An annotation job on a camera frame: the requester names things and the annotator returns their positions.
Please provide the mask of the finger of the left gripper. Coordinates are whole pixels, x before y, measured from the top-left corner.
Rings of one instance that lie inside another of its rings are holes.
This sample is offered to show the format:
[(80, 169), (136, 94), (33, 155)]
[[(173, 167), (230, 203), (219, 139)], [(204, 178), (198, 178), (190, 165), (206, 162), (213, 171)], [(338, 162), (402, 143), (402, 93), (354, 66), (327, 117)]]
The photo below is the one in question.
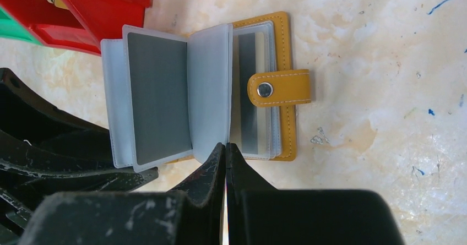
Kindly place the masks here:
[(112, 161), (109, 131), (43, 99), (1, 68), (1, 131), (54, 154)]
[(70, 132), (38, 144), (1, 132), (1, 232), (22, 233), (54, 193), (129, 192), (158, 176), (157, 168), (115, 168), (107, 132)]

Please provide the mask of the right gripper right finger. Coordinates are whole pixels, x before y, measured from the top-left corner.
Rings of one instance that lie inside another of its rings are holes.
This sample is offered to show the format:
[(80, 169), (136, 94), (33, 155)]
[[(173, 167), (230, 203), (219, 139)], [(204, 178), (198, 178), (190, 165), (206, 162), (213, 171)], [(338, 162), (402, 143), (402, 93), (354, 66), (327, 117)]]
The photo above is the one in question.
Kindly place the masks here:
[(245, 160), (238, 146), (226, 146), (226, 200), (229, 244), (253, 244), (266, 230), (268, 194), (276, 189)]

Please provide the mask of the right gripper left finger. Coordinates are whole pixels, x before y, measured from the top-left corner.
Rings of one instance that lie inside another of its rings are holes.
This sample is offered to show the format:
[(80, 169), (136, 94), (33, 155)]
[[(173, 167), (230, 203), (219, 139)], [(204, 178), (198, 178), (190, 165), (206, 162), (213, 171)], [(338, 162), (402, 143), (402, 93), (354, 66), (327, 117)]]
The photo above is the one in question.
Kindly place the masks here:
[(168, 191), (176, 198), (171, 244), (221, 244), (226, 175), (225, 145)]

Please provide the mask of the green plastic bin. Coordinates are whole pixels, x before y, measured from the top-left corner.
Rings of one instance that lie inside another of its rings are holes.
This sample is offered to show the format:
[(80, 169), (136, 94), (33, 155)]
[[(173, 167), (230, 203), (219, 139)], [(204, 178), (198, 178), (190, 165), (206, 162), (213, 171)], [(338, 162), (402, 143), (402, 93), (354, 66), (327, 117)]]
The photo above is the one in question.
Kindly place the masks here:
[(1, 8), (1, 37), (42, 45), (22, 25)]

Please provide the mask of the yellow leather card holder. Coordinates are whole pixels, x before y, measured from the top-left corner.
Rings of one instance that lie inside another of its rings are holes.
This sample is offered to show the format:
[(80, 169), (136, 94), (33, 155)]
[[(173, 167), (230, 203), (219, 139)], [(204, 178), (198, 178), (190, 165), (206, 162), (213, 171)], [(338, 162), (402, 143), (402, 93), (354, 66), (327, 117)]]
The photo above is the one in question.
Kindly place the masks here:
[(179, 158), (162, 159), (158, 165), (193, 156), (205, 162), (217, 143), (230, 140), (232, 114), (232, 67), (234, 36), (263, 32), (264, 67), (252, 78), (252, 100), (258, 109), (260, 158), (291, 161), (297, 155), (296, 115), (298, 104), (311, 102), (309, 70), (293, 69), (289, 17), (275, 12), (233, 23), (220, 24), (183, 37), (161, 31), (124, 25), (120, 39), (103, 39), (101, 58), (113, 164), (137, 168), (127, 34), (138, 34), (187, 43), (188, 117), (192, 149)]

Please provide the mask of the red plastic bin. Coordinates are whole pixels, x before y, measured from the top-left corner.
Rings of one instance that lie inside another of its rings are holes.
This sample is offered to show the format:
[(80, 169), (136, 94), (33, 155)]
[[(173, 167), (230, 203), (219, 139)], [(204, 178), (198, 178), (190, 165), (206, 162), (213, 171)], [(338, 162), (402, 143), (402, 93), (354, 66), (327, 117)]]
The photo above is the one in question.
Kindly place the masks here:
[(103, 39), (120, 39), (122, 26), (142, 27), (151, 0), (1, 0), (1, 8), (43, 46), (100, 55)]

